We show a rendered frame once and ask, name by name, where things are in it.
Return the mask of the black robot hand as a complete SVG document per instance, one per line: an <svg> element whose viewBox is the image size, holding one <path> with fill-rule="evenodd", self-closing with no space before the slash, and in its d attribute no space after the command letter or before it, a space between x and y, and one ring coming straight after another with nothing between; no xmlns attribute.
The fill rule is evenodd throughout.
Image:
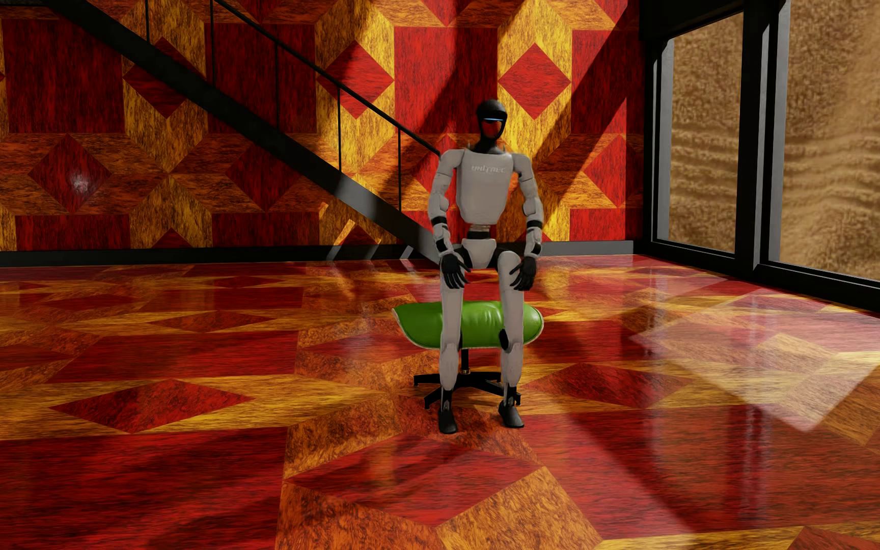
<svg viewBox="0 0 880 550"><path fill-rule="evenodd" d="M508 275L512 274L515 274L516 277L510 282L510 287L522 293L529 291L537 274L537 257L524 256L518 265L508 272Z"/></svg>
<svg viewBox="0 0 880 550"><path fill-rule="evenodd" d="M451 290L463 290L468 283L464 273L470 272L462 261L462 258L453 251L447 251L446 254L440 256L439 266L441 269L444 284Z"/></svg>

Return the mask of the dark lime swivel chair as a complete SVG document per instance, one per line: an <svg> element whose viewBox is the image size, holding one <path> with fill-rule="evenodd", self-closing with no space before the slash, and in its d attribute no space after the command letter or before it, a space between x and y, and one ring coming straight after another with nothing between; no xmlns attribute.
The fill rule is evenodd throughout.
<svg viewBox="0 0 880 550"><path fill-rule="evenodd" d="M393 314L406 338L424 348L441 346L441 302L413 302L393 308ZM501 347L499 333L504 325L502 306L498 301L465 301L461 311L461 338L458 345L460 362L454 390L470 387L501 396L504 385L497 372L471 372L469 350L473 348ZM524 306L523 342L529 344L539 338L544 328L542 313L529 305ZM439 374L414 376L414 386L424 383L440 383ZM423 398L424 409L442 398L442 387Z"/></svg>

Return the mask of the white left robot leg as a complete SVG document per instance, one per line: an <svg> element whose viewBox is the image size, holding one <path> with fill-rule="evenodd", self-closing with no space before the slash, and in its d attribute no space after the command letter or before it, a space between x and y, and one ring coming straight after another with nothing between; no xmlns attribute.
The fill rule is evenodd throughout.
<svg viewBox="0 0 880 550"><path fill-rule="evenodd" d="M504 386L499 413L507 428L524 426L516 409L516 387L522 373L523 362L523 293L511 284L521 274L520 258L514 252L502 252L497 262L504 334L501 339L501 379Z"/></svg>

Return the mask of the white robot leg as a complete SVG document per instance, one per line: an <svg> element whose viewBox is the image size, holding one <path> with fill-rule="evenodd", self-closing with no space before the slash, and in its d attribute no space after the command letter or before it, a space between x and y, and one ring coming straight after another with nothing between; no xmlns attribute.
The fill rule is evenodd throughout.
<svg viewBox="0 0 880 550"><path fill-rule="evenodd" d="M453 389L458 380L460 321L463 290L451 290L441 283L442 331L439 352L439 380L441 403L438 411L438 429L450 434L458 430L451 405Z"/></svg>
<svg viewBox="0 0 880 550"><path fill-rule="evenodd" d="M514 252L502 252L497 262L504 334L501 339L501 379L504 386L499 413L507 428L524 426L516 409L516 387L522 373L523 362L523 293L511 284L521 274L520 258Z"/></svg>

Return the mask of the white right robot leg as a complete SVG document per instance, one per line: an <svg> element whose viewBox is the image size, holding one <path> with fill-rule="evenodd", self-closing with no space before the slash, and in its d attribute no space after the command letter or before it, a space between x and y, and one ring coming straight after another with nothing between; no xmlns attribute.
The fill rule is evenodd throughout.
<svg viewBox="0 0 880 550"><path fill-rule="evenodd" d="M463 290L451 290L441 283L442 331L439 352L439 380L441 403L438 411L438 429L450 434L458 430L451 405L453 389L458 380L460 321Z"/></svg>

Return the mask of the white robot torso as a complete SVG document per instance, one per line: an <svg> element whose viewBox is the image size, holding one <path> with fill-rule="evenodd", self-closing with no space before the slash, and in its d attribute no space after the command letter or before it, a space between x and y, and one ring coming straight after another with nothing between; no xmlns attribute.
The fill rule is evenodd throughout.
<svg viewBox="0 0 880 550"><path fill-rule="evenodd" d="M456 197L461 219L471 227L497 224L507 204L511 175L526 174L531 169L530 158L522 154L479 154L469 149L453 152L461 155Z"/></svg>

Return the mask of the black robot head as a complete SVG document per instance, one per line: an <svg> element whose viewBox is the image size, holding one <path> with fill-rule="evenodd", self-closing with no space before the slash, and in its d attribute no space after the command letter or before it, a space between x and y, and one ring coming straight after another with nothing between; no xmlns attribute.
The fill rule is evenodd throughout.
<svg viewBox="0 0 880 550"><path fill-rule="evenodd" d="M478 154L499 155L497 143L507 123L507 112L503 104L496 99L483 101L476 109L476 117L480 128L480 138L473 145L472 151Z"/></svg>

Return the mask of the black stair railing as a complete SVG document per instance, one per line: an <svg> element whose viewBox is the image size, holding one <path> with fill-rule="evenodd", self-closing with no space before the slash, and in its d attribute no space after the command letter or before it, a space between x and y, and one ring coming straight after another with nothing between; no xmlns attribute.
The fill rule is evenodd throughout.
<svg viewBox="0 0 880 550"><path fill-rule="evenodd" d="M395 27L375 0L129 0L119 21L409 217L432 138L399 113Z"/></svg>

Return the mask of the black staircase with railing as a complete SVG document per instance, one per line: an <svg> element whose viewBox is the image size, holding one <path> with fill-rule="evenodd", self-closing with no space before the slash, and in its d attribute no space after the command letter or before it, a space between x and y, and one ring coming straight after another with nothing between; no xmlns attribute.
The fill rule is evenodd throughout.
<svg viewBox="0 0 880 550"><path fill-rule="evenodd" d="M255 145L288 164L302 176L334 195L422 256L438 261L432 232L353 178L306 149L275 126L256 116L198 73L90 4L87 0L43 0L52 11L127 57L214 118L226 123Z"/></svg>

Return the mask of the black window frame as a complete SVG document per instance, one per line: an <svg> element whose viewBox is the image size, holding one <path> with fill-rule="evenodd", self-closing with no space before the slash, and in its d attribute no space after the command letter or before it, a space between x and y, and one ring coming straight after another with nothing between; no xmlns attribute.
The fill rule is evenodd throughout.
<svg viewBox="0 0 880 550"><path fill-rule="evenodd" d="M668 239L674 38L737 13L743 24L735 251ZM789 0L641 0L645 58L642 239L634 251L880 313L880 281L780 262Z"/></svg>

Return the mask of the black wall baseboard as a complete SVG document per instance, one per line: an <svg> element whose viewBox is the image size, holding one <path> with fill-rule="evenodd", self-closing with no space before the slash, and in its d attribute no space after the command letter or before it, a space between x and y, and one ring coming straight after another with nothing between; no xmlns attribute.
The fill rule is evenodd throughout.
<svg viewBox="0 0 880 550"><path fill-rule="evenodd" d="M113 251L0 252L0 267L234 263L422 258L405 244L173 247Z"/></svg>

